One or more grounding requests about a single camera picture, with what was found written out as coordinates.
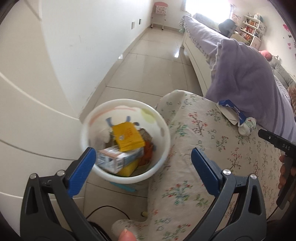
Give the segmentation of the person's right hand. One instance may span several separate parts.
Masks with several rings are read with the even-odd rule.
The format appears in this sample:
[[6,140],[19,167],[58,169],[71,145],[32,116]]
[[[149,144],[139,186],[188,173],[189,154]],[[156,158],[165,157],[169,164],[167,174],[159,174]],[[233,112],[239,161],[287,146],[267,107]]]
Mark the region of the person's right hand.
[[[280,168],[280,179],[279,179],[279,184],[278,184],[278,189],[281,189],[284,187],[284,185],[287,182],[289,174],[287,174],[287,167],[285,165],[285,159],[287,158],[286,155],[281,155],[279,157],[280,162],[282,163],[282,166]],[[295,166],[292,166],[290,169],[290,174],[295,177]]]

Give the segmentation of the person's left hand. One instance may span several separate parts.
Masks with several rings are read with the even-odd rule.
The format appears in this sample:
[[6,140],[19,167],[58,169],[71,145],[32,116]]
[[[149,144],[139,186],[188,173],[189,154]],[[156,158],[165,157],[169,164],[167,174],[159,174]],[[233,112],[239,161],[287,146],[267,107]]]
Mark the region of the person's left hand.
[[136,237],[132,232],[126,228],[121,232],[118,241],[137,241]]

